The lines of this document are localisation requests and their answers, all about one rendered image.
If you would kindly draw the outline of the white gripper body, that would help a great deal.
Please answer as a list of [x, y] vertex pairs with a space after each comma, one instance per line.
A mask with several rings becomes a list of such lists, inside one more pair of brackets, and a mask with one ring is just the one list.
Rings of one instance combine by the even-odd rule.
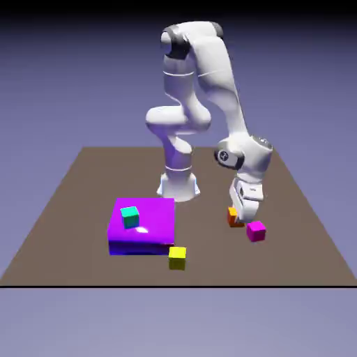
[[252, 222], [257, 214], [261, 197], [252, 195], [250, 197], [241, 197], [233, 195], [233, 206], [237, 210], [238, 219], [241, 222]]

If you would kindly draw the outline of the small orange cube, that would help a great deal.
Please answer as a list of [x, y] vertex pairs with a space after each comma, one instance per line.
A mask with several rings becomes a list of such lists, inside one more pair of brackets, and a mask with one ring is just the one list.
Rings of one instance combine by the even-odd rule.
[[238, 211], [233, 207], [227, 208], [227, 222], [230, 227], [244, 227], [245, 223], [238, 219]]

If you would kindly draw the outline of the small magenta cube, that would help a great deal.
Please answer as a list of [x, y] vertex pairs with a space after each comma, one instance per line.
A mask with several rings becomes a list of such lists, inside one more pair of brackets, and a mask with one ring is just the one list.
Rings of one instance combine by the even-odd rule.
[[264, 241], [266, 238], [266, 227], [261, 221], [247, 223], [247, 237], [251, 242]]

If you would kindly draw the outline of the small yellow cube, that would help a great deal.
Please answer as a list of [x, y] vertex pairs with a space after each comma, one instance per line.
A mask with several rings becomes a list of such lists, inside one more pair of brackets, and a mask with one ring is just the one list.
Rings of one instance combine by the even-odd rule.
[[186, 252], [186, 247], [172, 246], [169, 248], [168, 259], [170, 270], [185, 270]]

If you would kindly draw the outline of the small teal cube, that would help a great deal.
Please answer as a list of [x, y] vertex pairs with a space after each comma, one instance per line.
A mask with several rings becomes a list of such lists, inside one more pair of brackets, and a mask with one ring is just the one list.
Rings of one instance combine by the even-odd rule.
[[120, 212], [125, 229], [132, 229], [139, 226], [139, 211], [136, 206], [121, 208]]

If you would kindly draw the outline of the large purple box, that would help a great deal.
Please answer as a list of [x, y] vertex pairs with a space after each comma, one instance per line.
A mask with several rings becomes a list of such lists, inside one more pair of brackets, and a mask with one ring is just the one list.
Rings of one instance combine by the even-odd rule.
[[[139, 226], [125, 229], [120, 209], [136, 206]], [[174, 245], [175, 203], [172, 198], [118, 197], [107, 228], [111, 255], [168, 255]]]

